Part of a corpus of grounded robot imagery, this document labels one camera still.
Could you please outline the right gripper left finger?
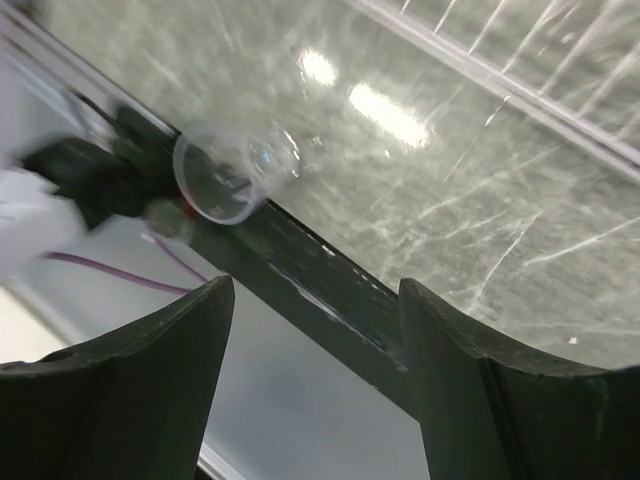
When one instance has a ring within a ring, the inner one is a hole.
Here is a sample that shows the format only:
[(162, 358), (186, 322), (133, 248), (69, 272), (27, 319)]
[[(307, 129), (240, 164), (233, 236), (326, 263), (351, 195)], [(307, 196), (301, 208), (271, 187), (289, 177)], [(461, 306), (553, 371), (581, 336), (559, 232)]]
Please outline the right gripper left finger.
[(1, 367), (5, 479), (191, 479), (234, 309), (227, 276), (92, 340)]

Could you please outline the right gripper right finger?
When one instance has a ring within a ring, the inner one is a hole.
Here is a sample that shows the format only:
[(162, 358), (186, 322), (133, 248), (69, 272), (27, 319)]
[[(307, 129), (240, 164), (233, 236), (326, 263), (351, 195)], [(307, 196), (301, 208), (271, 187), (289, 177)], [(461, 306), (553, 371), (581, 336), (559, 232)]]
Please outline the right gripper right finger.
[(639, 370), (521, 343), (413, 279), (399, 291), (414, 411), (433, 479), (635, 479)]

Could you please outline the clear glass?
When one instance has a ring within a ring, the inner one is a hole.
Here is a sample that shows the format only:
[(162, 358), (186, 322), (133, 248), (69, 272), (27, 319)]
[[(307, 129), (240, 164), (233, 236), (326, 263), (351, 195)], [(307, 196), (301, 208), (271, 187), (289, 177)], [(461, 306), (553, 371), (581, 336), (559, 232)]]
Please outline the clear glass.
[(302, 159), (297, 143), (277, 124), (258, 132), (198, 126), (177, 138), (172, 167), (197, 213), (233, 226), (299, 178)]

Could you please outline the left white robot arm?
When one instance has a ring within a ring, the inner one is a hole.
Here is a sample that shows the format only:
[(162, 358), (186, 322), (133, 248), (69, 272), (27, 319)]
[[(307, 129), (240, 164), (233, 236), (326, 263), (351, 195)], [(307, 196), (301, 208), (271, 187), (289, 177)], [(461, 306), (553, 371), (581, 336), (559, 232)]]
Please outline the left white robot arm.
[(124, 163), (72, 136), (24, 152), (1, 171), (1, 277), (54, 252), (108, 218), (102, 205)]

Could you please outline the black base beam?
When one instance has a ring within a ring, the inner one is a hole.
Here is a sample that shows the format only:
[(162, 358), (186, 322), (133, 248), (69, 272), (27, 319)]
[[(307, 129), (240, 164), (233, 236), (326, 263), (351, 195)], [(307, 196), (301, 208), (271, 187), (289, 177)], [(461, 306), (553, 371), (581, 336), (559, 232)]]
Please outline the black base beam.
[[(20, 163), (78, 202), (90, 229), (109, 217), (138, 217), (155, 200), (185, 206), (172, 156), (179, 131), (161, 129), (118, 102), (113, 136), (99, 147), (59, 134)], [(398, 297), (274, 202), (237, 226), (190, 209), (194, 250), (231, 274), (314, 342), (409, 414), (416, 411), (402, 351)]]

